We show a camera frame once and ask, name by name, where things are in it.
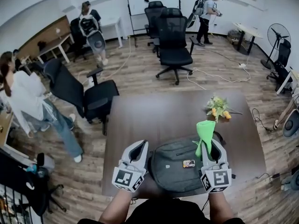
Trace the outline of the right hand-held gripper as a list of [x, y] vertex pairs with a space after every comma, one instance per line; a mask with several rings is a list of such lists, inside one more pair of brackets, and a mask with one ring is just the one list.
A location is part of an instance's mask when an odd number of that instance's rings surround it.
[[201, 143], [203, 167], [201, 168], [201, 182], [206, 193], [223, 192], [232, 184], [232, 170], [226, 163], [227, 152], [223, 145], [212, 139], [211, 152], [205, 142]]

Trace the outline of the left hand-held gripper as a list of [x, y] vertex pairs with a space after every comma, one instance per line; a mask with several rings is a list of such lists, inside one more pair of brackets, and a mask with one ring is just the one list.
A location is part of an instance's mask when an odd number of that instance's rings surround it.
[[146, 174], [145, 164], [149, 142], [137, 141], [128, 146], [119, 160], [119, 166], [114, 168], [112, 184], [118, 188], [135, 193]]

